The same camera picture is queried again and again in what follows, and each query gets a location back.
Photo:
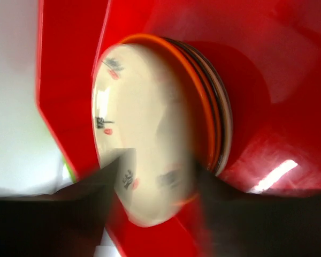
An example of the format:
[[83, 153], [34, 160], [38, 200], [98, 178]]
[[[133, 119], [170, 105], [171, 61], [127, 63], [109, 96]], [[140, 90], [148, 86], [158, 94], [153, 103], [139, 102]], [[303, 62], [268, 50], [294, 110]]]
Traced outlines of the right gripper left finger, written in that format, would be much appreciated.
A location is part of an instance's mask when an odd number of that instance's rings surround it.
[[54, 194], [0, 197], [0, 256], [93, 256], [133, 154], [117, 151], [103, 168]]

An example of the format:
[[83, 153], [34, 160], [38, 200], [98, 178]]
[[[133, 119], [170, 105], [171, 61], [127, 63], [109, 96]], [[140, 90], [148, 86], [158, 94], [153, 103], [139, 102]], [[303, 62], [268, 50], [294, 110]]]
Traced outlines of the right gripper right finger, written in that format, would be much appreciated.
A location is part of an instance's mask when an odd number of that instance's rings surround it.
[[321, 190], [240, 191], [195, 162], [210, 256], [321, 256]]

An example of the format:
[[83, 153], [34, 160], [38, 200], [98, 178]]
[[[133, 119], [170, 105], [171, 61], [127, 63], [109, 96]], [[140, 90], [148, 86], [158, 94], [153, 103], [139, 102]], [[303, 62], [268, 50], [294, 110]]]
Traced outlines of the lime green plate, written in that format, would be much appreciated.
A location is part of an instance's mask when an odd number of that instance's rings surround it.
[[72, 183], [75, 183], [77, 181], [77, 178], [65, 157], [62, 157], [62, 163], [63, 163], [63, 167], [62, 167], [63, 179], [68, 179]]

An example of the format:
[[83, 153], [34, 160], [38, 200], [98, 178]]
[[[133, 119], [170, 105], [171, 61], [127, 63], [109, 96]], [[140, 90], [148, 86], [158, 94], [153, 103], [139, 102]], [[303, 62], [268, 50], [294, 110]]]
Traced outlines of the cream plate with motifs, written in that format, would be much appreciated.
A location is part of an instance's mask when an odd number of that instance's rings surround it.
[[98, 160], [120, 158], [116, 194], [129, 219], [171, 219], [194, 186], [188, 115], [170, 63], [140, 44], [116, 44], [98, 64], [92, 117]]

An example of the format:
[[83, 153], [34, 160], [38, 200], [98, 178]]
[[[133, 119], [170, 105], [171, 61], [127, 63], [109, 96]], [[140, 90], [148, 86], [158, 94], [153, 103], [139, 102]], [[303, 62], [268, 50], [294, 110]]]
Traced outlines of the orange plate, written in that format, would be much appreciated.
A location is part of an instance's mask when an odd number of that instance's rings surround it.
[[151, 34], [134, 34], [121, 40], [123, 44], [137, 44], [145, 46], [161, 57], [165, 58], [180, 80], [180, 92], [185, 98], [185, 106], [189, 112], [189, 127], [192, 131], [192, 149], [194, 157], [199, 164], [211, 172], [215, 161], [216, 153], [216, 126], [214, 115], [208, 100], [204, 81], [199, 77], [196, 68], [190, 60], [176, 46], [159, 37]]

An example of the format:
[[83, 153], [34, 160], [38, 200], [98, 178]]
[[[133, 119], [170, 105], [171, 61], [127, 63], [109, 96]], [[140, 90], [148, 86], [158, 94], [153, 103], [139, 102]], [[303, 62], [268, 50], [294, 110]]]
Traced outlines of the black plate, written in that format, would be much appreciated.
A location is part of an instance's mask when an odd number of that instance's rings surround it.
[[224, 108], [221, 100], [219, 98], [219, 94], [217, 93], [217, 77], [213, 70], [210, 68], [209, 64], [205, 61], [203, 56], [192, 46], [189, 46], [183, 42], [176, 41], [170, 38], [165, 38], [165, 40], [169, 41], [171, 44], [176, 46], [186, 57], [190, 60], [190, 63], [193, 67], [196, 68], [196, 71], [199, 73], [199, 77], [204, 81], [204, 88], [208, 97], [208, 100], [211, 105], [211, 110], [214, 115], [214, 123], [216, 126], [216, 161], [211, 168], [211, 172], [213, 172], [216, 176], [218, 176], [227, 161], [227, 139], [228, 130], [225, 127], [225, 119], [224, 119]]

